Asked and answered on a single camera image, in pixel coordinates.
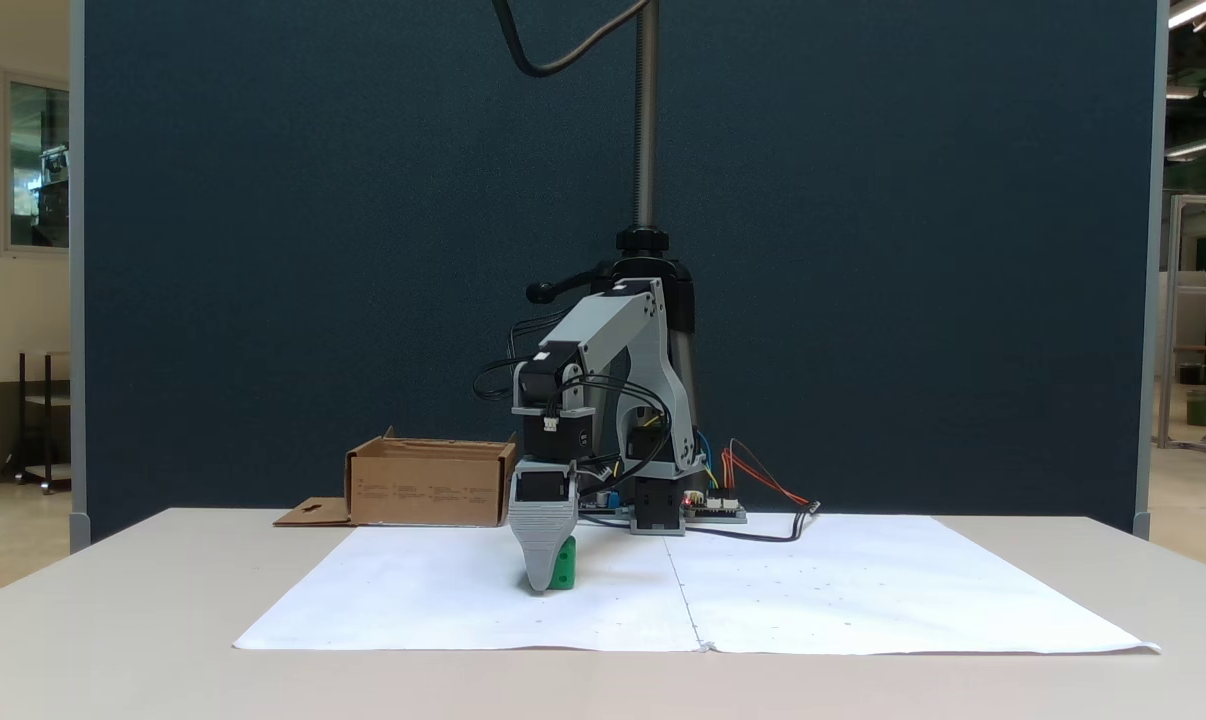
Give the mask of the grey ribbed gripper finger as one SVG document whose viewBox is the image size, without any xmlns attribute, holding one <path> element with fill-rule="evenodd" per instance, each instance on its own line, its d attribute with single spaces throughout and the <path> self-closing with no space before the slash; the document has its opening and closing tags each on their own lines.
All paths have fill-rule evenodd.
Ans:
<svg viewBox="0 0 1206 720">
<path fill-rule="evenodd" d="M 516 537 L 531 591 L 572 589 L 576 578 L 576 502 L 519 503 L 508 523 Z"/>
</svg>

